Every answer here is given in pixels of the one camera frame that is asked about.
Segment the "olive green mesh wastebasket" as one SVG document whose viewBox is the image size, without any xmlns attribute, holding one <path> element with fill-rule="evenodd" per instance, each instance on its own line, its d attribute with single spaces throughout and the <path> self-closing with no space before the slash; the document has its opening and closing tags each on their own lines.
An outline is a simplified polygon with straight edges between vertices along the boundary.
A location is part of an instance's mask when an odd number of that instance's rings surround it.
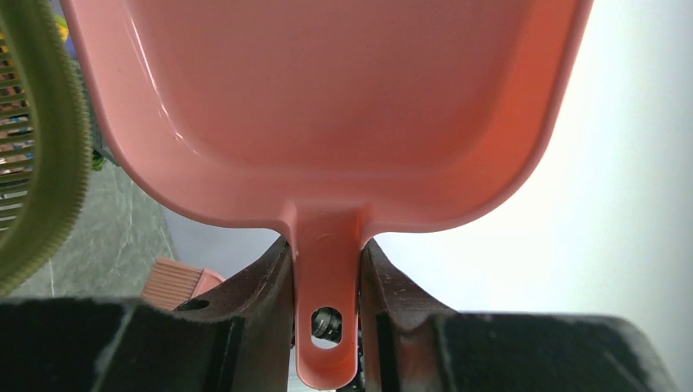
<svg viewBox="0 0 693 392">
<path fill-rule="evenodd" d="M 1 3 L 1 294 L 69 237 L 92 169 L 83 85 L 47 1 Z"/>
</svg>

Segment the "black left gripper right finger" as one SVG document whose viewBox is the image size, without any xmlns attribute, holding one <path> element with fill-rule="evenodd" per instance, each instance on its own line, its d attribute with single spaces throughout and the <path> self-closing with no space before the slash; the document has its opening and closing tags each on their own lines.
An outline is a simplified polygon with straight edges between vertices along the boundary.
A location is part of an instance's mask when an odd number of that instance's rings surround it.
<svg viewBox="0 0 693 392">
<path fill-rule="evenodd" d="M 395 267 L 374 241 L 361 258 L 368 391 L 674 391 L 646 335 L 590 314 L 459 312 Z"/>
</svg>

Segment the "pink plastic dustpan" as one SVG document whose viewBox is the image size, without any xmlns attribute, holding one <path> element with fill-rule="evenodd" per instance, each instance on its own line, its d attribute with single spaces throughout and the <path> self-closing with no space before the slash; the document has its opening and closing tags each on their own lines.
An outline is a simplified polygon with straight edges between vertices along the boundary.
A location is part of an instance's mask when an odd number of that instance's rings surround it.
<svg viewBox="0 0 693 392">
<path fill-rule="evenodd" d="M 356 372 L 360 252 L 465 225 L 550 139 L 589 1 L 64 1 L 100 128 L 176 213 L 293 250 L 297 374 Z"/>
</svg>

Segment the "pink plastic hand brush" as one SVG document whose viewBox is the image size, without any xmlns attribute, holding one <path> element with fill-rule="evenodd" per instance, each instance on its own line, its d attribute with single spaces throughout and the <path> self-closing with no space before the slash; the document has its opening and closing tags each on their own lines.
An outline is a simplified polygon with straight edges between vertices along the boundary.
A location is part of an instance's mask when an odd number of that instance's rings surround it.
<svg viewBox="0 0 693 392">
<path fill-rule="evenodd" d="M 188 300 L 219 286 L 224 278 L 210 269 L 200 269 L 168 258 L 159 258 L 145 281 L 141 298 L 164 310 L 174 310 Z"/>
</svg>

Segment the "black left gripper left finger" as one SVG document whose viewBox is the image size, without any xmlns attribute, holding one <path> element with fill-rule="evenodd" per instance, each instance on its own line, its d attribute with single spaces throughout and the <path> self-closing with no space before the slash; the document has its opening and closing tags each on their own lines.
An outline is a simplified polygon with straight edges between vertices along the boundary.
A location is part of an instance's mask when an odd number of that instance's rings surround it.
<svg viewBox="0 0 693 392">
<path fill-rule="evenodd" d="M 1 303 L 4 391 L 284 391 L 293 335 L 287 242 L 175 310 L 136 298 Z"/>
</svg>

